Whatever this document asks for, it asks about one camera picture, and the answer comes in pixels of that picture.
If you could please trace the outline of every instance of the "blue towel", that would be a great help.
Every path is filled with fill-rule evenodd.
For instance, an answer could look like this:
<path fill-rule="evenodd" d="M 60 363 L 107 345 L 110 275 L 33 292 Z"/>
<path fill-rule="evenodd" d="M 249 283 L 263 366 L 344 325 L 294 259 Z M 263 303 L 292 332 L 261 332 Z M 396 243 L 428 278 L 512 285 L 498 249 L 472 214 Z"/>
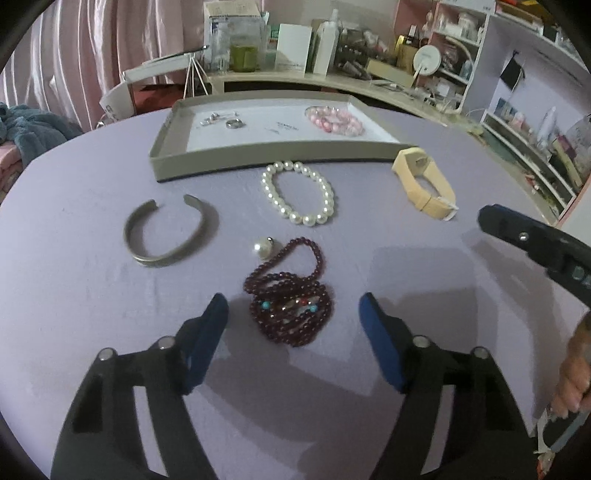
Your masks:
<path fill-rule="evenodd" d="M 78 125 L 54 113 L 26 105 L 8 108 L 0 102 L 0 145 L 6 140 L 14 142 L 21 152 L 23 168 L 39 155 L 82 134 Z"/>

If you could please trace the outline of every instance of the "purple tablecloth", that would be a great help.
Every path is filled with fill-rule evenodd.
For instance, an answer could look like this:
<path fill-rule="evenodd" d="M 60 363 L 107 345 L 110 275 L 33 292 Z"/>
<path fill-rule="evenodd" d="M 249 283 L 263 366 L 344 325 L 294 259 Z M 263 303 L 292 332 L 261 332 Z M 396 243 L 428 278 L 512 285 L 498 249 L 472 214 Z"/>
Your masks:
<path fill-rule="evenodd" d="M 402 397 L 382 380 L 359 324 L 366 291 L 444 348 L 489 348 L 531 424 L 550 398 L 583 307 L 521 252 L 479 232 L 478 210 L 489 203 L 539 215 L 474 139 L 383 112 L 436 159 L 456 191 L 458 215 L 441 222 L 416 211 L 388 164 L 317 164 L 337 209 L 310 229 L 271 209 L 260 168 L 156 183 L 148 151 L 166 114 L 50 151 L 0 208 L 0 410 L 44 472 L 97 352 L 143 350 L 173 335 L 218 291 L 230 301 L 229 326 L 205 384 L 186 404 L 219 478 L 369 477 Z M 310 180 L 282 174 L 278 183 L 299 211 L 319 209 Z M 138 265 L 123 242 L 126 217 L 148 199 L 163 205 L 141 236 L 149 252 L 167 251 L 198 221 L 185 193 L 210 206 L 204 245 L 169 267 Z M 251 246 L 262 236 L 283 243 L 307 236 L 326 256 L 322 282 L 335 311 L 308 347 L 269 343 L 248 316 L 242 282 L 258 265 Z M 282 269 L 311 272 L 313 257 L 300 247 Z M 138 398 L 145 423 L 145 397 Z M 149 435 L 145 448 L 162 471 Z"/>

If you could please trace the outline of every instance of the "watch band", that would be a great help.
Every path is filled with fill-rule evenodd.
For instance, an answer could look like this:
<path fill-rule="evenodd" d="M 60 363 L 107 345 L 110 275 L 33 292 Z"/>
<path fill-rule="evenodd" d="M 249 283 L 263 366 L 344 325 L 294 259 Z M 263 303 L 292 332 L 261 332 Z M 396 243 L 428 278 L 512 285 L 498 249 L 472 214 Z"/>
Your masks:
<path fill-rule="evenodd" d="M 451 220 L 455 216 L 458 210 L 456 194 L 433 158 L 422 148 L 401 150 L 392 165 L 392 170 L 400 178 L 408 199 L 417 210 L 440 220 Z M 440 196 L 434 197 L 421 187 L 415 178 L 418 176 L 428 180 Z"/>

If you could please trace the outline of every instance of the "white bottle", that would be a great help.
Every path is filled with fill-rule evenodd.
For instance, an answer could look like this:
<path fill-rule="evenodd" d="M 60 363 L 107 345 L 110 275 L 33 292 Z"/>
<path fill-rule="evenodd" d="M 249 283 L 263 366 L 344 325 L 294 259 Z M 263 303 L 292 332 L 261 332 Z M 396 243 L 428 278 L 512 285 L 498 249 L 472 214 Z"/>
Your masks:
<path fill-rule="evenodd" d="M 542 120 L 540 125 L 540 129 L 538 130 L 538 146 L 542 149 L 548 146 L 548 138 L 550 134 L 554 131 L 554 126 L 556 125 L 556 107 L 552 107 Z"/>
<path fill-rule="evenodd" d="M 326 75 L 335 62 L 336 47 L 339 43 L 339 11 L 334 9 L 330 21 L 318 27 L 318 49 L 313 72 Z"/>

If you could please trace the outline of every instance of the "ring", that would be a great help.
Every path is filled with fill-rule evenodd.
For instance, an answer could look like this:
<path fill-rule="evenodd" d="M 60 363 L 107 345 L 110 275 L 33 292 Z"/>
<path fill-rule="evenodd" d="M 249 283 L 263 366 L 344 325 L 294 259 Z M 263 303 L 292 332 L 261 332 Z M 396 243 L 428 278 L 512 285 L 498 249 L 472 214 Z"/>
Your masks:
<path fill-rule="evenodd" d="M 133 230 L 138 220 L 143 216 L 147 215 L 148 213 L 158 210 L 158 205 L 156 205 L 156 201 L 149 200 L 143 205 L 137 207 L 131 213 L 131 215 L 125 222 L 123 238 L 125 241 L 125 245 L 127 246 L 127 250 L 129 250 L 129 253 L 131 253 L 131 256 L 136 260 L 136 262 L 142 264 L 145 267 L 165 267 L 166 265 L 170 265 L 179 260 L 182 260 L 191 252 L 191 250 L 194 247 L 194 244 L 201 235 L 201 232 L 205 225 L 205 215 L 203 213 L 203 203 L 199 199 L 193 197 L 192 195 L 185 195 L 183 198 L 187 205 L 195 208 L 196 210 L 199 210 L 199 212 L 201 213 L 201 219 L 199 220 L 199 224 L 197 225 L 197 228 L 195 229 L 193 234 L 185 242 L 183 242 L 177 248 L 172 249 L 170 252 L 165 253 L 164 255 L 159 255 L 157 257 L 146 257 L 144 255 L 140 255 L 134 251 L 133 247 L 131 247 L 130 241 L 131 231 Z"/>
<path fill-rule="evenodd" d="M 235 129 L 235 128 L 242 128 L 245 126 L 246 126 L 246 123 L 244 123 L 239 118 L 232 118 L 232 119 L 226 121 L 226 127 L 228 127 L 228 128 Z"/>

